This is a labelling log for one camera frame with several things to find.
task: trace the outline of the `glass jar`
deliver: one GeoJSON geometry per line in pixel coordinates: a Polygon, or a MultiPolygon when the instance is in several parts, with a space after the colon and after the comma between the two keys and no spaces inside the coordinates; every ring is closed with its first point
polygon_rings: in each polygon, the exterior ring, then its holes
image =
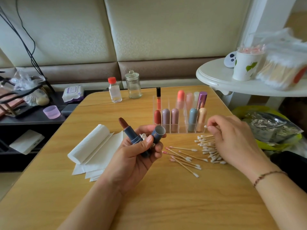
{"type": "Polygon", "coordinates": [[[130,70],[129,73],[125,75],[129,98],[137,99],[142,97],[139,76],[140,74],[135,73],[133,70],[130,70]]]}

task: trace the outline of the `red bottle cap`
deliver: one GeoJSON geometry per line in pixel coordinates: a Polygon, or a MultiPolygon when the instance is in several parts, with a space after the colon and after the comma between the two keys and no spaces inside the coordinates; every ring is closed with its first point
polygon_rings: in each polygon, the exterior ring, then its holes
{"type": "Polygon", "coordinates": [[[109,77],[109,78],[108,78],[108,82],[109,82],[110,84],[116,83],[116,77],[109,77]]]}

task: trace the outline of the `lip gloss tube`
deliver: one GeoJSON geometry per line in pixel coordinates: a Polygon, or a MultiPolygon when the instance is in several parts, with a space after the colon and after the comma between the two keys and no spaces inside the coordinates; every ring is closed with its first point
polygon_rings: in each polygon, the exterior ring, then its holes
{"type": "Polygon", "coordinates": [[[198,120],[196,131],[204,132],[205,131],[205,121],[207,116],[207,109],[202,107],[198,110],[198,120]]]}
{"type": "Polygon", "coordinates": [[[204,91],[200,92],[196,108],[197,109],[203,108],[206,104],[206,100],[207,100],[207,92],[204,91]]]}
{"type": "Polygon", "coordinates": [[[164,109],[162,111],[162,126],[165,128],[166,132],[169,133],[169,109],[164,109]]]}
{"type": "Polygon", "coordinates": [[[157,87],[157,106],[161,110],[161,87],[157,87]]]}
{"type": "Polygon", "coordinates": [[[190,110],[188,132],[194,132],[195,131],[197,113],[198,113],[198,111],[197,111],[196,108],[192,108],[190,110]]]}
{"type": "Polygon", "coordinates": [[[153,116],[154,116],[154,123],[161,125],[161,112],[159,110],[156,110],[153,116]]]}
{"type": "MultiPolygon", "coordinates": [[[[132,129],[132,127],[129,126],[128,123],[123,118],[119,118],[118,120],[119,120],[120,125],[124,129],[124,132],[129,137],[132,144],[136,144],[140,141],[143,141],[142,137],[140,137],[140,135],[136,134],[136,132],[132,129]]],[[[150,149],[141,153],[141,156],[144,157],[144,158],[148,158],[148,157],[150,157],[150,155],[151,155],[150,149]]]]}
{"type": "Polygon", "coordinates": [[[179,110],[177,108],[172,109],[171,116],[171,131],[178,132],[178,122],[179,122],[179,110]]]}

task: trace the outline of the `navy lipstick tube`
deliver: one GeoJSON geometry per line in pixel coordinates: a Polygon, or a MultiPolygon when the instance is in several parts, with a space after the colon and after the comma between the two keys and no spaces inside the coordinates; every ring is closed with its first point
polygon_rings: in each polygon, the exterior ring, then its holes
{"type": "MultiPolygon", "coordinates": [[[[132,144],[136,144],[140,141],[143,141],[142,137],[140,137],[140,135],[136,134],[136,132],[132,129],[131,126],[126,127],[124,129],[124,132],[129,137],[132,144]]],[[[163,137],[164,134],[165,134],[164,127],[162,127],[161,125],[156,126],[154,131],[151,134],[153,136],[154,143],[155,144],[159,143],[160,139],[163,137]]],[[[148,158],[148,157],[150,157],[150,155],[151,155],[150,149],[141,153],[141,156],[144,157],[144,158],[148,158]]]]}

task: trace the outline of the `white power bank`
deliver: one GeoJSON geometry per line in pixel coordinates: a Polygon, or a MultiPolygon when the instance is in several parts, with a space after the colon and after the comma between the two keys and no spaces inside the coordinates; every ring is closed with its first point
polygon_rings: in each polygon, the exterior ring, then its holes
{"type": "Polygon", "coordinates": [[[22,154],[27,155],[45,137],[36,131],[28,130],[9,146],[22,154]]]}

